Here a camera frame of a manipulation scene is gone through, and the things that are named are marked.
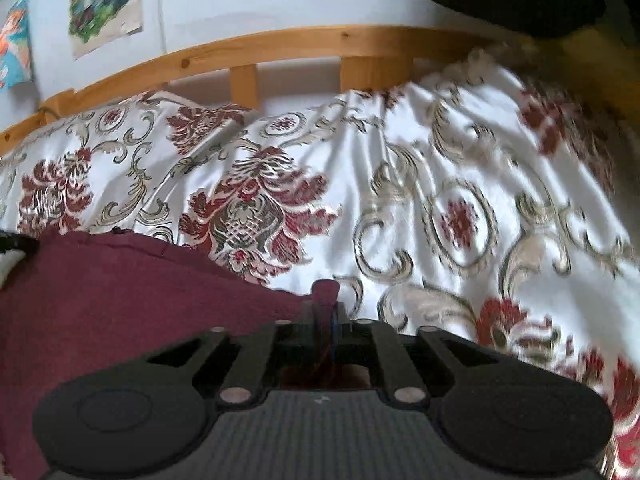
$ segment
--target drawing on wall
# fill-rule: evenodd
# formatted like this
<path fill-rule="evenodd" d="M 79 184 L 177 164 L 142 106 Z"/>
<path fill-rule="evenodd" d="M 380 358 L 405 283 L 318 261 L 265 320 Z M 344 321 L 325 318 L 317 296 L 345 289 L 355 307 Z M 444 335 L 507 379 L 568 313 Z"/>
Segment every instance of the drawing on wall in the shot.
<path fill-rule="evenodd" d="M 140 28 L 141 0 L 71 0 L 69 36 L 74 59 Z"/>
<path fill-rule="evenodd" d="M 18 1 L 0 30 L 0 89 L 31 81 L 27 0 Z"/>

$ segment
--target white wall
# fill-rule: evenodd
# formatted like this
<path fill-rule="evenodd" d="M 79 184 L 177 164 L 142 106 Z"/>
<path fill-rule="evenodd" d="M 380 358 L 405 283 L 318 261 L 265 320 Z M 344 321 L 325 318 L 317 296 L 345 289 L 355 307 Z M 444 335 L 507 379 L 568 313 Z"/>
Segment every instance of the white wall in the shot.
<path fill-rule="evenodd" d="M 0 0 L 0 17 L 16 0 Z M 18 85 L 0 92 L 0 130 L 33 113 L 38 100 L 68 88 L 81 89 L 162 54 L 157 0 L 143 0 L 143 31 L 113 41 L 74 61 L 71 55 L 68 29 L 69 0 L 29 0 L 31 47 L 33 50 L 34 84 Z M 496 39 L 507 37 L 503 30 L 480 20 L 444 9 L 429 0 L 162 0 L 162 13 L 169 51 L 196 44 L 220 40 L 276 28 L 341 23 L 372 23 L 414 25 L 468 30 Z M 279 76 L 269 76 L 261 83 L 267 98 L 305 93 L 317 95 L 304 85 L 313 80 L 321 87 L 321 94 L 337 91 L 337 65 L 331 68 L 316 63 L 305 77 L 287 68 L 289 82 Z M 226 86 L 220 78 L 209 83 L 179 84 L 175 88 L 204 104 L 228 98 Z M 266 108 L 278 108 L 271 100 Z"/>

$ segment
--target maroon cloth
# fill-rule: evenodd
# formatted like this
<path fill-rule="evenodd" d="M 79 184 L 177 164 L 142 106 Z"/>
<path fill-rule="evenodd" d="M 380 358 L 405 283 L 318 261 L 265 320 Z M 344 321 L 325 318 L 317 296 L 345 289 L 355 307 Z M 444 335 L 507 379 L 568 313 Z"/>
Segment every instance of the maroon cloth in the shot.
<path fill-rule="evenodd" d="M 327 320 L 338 284 L 313 298 Z M 0 453 L 16 480 L 46 463 L 31 413 L 47 390 L 212 326 L 293 319 L 302 298 L 251 285 L 206 256 L 126 232 L 46 235 L 0 290 Z"/>

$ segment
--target floral bed sheet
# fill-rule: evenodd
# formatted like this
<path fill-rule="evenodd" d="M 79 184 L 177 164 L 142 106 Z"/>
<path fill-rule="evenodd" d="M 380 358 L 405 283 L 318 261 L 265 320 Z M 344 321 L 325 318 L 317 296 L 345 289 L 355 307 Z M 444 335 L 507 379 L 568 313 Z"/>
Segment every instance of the floral bed sheet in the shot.
<path fill-rule="evenodd" d="M 619 134 L 482 51 L 420 85 L 277 117 L 148 92 L 3 156 L 0 227 L 132 229 L 298 293 L 334 278 L 353 318 L 438 325 L 594 388 L 615 418 L 604 476 L 638 478 L 640 273 L 614 206 Z"/>

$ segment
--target wooden headboard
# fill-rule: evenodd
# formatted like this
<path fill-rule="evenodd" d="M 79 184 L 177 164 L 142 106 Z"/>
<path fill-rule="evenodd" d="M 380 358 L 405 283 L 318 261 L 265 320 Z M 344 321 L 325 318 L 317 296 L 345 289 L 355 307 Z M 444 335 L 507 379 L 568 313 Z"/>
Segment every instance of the wooden headboard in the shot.
<path fill-rule="evenodd" d="M 215 41 L 133 66 L 80 91 L 66 90 L 37 113 L 0 134 L 0 155 L 40 126 L 118 98 L 161 89 L 170 81 L 229 69 L 234 102 L 257 108 L 257 64 L 287 59 L 340 58 L 340 89 L 382 89 L 410 79 L 414 59 L 465 59 L 487 38 L 449 30 L 378 25 L 288 28 Z M 594 29 L 538 44 L 570 88 L 604 102 L 640 124 L 638 56 Z"/>

